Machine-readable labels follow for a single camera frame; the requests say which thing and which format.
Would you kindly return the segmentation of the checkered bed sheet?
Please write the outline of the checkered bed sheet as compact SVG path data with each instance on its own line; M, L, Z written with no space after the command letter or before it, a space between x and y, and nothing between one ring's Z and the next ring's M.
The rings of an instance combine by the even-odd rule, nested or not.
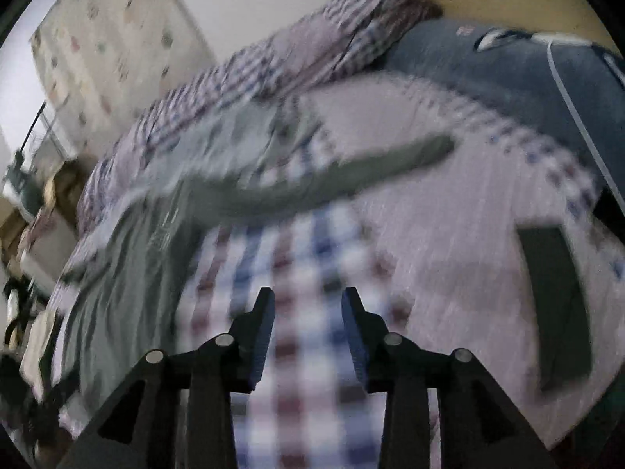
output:
M78 358L89 383L61 410L79 435L122 374L153 346L189 351L273 288L277 318L259 387L236 395L244 468L373 468L384 399L359 387L344 338L340 291L432 351L464 346L494 375L548 446L600 399L624 360L624 253L590 220L591 173L566 148L476 100L403 75L368 75L316 92L323 127L256 186L296 182L333 162L449 131L458 145L433 170L389 180L353 199L263 224L222 222L182 261L167 315L137 324L127 303L83 307L71 286L52 304L66 315L52 375ZM520 227L561 229L586 301L588 376L538 388L538 328ZM76 344L83 351L75 350Z

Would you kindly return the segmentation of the light grey-blue shirt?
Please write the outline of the light grey-blue shirt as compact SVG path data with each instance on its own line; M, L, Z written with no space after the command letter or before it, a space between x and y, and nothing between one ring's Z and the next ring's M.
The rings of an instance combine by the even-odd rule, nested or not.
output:
M289 158L321 126L311 102L299 97L246 102L204 115L157 150L120 201L162 193L189 173L211 180L249 178Z

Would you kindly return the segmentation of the checkered folded quilt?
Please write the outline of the checkered folded quilt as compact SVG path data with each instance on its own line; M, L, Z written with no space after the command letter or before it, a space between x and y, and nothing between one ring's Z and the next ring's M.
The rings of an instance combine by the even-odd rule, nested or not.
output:
M97 162L77 203L77 230L89 233L160 152L212 110L278 100L354 75L415 24L442 17L434 0L330 0L321 9L234 53L143 110Z

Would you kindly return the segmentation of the pineapple print curtain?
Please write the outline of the pineapple print curtain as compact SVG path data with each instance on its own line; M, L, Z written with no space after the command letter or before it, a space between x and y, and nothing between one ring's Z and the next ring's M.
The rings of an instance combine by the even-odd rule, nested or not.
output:
M214 61L181 0L56 0L31 47L64 135L97 157Z

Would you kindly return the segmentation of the wooden bed frame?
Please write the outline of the wooden bed frame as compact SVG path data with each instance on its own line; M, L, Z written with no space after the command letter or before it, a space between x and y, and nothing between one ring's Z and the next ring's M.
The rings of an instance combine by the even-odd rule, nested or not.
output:
M436 0L450 18L533 32L574 34L616 53L618 46L587 0Z

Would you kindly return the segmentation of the blue denim pillow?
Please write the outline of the blue denim pillow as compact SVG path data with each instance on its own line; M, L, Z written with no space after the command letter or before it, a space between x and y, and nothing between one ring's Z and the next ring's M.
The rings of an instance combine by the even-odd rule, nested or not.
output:
M420 22L381 68L446 85L570 148L624 185L624 61L597 43L453 19Z

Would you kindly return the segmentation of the black phone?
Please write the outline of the black phone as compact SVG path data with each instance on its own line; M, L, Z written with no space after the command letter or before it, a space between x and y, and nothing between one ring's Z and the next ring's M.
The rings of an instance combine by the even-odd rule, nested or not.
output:
M538 329L539 388L548 394L587 378L592 369L583 283L561 227L516 227Z

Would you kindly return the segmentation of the dark green shirt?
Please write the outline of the dark green shirt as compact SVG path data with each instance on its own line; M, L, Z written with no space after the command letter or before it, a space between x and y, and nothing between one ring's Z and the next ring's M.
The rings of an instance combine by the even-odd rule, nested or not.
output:
M444 161L448 133L380 155L333 163L299 180L242 186L211 177L208 156L192 148L150 170L84 241L61 277L77 298L67 317L62 371L79 372L79 398L94 413L146 351L174 348L174 315L189 264L204 237L222 226L259 226L353 196L372 185Z

